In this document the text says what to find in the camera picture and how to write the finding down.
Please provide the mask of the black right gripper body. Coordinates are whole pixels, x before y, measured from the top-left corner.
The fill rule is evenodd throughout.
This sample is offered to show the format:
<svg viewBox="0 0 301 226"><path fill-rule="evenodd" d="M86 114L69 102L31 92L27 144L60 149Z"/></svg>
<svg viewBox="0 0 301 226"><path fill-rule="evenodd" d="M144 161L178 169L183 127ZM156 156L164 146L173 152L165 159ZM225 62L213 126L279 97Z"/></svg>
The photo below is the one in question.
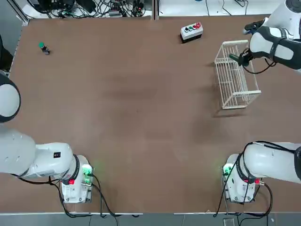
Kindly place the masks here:
<svg viewBox="0 0 301 226"><path fill-rule="evenodd" d="M243 51L243 62L250 62L253 59L252 52L250 51L249 48L246 48Z"/></svg>

